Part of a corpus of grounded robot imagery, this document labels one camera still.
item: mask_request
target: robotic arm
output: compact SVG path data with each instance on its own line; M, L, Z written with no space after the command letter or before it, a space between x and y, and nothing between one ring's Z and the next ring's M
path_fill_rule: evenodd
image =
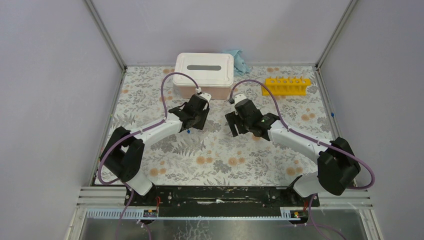
M211 98L212 96L208 93L194 94L182 106L170 109L168 111L170 114L168 114L165 122L124 140L107 156L104 165L121 182L128 184L138 194L145 195L153 184L143 171L140 171L144 148L189 128L202 130L209 113L209 101ZM148 128L148 126L157 124L160 121L162 119L143 126L141 129ZM100 158L102 159L105 153L118 140L137 131L139 129L126 130L122 126L115 129Z
M251 132L256 137L286 145L318 165L318 171L298 177L291 184L301 197L306 198L311 194L325 191L340 196L361 171L360 165L355 160L319 145L319 143L327 143L353 155L345 139L341 137L334 141L318 139L317 136L288 126L289 129L319 140L318 143L314 143L285 128L277 115L272 113L263 115L243 94L234 97L234 104L235 111L225 115L233 137L236 137L238 133Z

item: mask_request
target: gray floor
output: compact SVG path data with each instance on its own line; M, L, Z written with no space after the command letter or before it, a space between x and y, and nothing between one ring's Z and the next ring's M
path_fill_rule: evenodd
M317 224L329 225L341 231L348 240L367 239L361 217L355 210L313 211ZM87 218L81 240L114 240L118 220ZM288 221L270 220L157 220L149 224L154 240L320 240L313 226L281 227ZM323 230L332 240L339 235ZM120 240L148 240L145 228L135 220L123 220L119 229Z

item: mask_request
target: floral tablecloth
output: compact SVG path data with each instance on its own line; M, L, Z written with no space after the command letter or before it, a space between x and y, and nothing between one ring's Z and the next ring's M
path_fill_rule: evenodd
M138 128L163 117L161 81L172 71L171 66L128 68L109 136L119 126ZM307 88L307 95L277 96L281 114L289 124L330 139L330 122L312 67L254 66L251 73L234 77L234 82L244 79L264 82L269 77L300 76L302 73L312 83ZM276 114L271 97L262 96L259 85L241 84L235 91L245 94L263 114ZM164 95L168 109L186 100L179 96L171 80L164 85ZM315 163L284 145L251 133L233 137L225 119L225 114L233 110L234 105L225 100L212 100L205 129L171 135L145 149L141 171L156 185L287 186L298 175L317 170ZM115 178L106 167L101 175L106 181Z

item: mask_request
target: light blue towel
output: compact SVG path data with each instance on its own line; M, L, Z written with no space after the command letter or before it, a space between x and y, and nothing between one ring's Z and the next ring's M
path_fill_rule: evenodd
M251 69L246 65L245 60L240 56L242 50L224 51L223 54L231 54L234 57L234 76L240 77L251 72Z

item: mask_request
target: yellow rack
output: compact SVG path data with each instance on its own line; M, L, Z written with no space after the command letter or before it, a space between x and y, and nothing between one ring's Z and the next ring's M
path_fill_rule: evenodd
M291 96L291 95L306 95L306 87L311 85L309 78L267 78L265 86L275 96ZM265 88L262 88L262 96L269 96Z

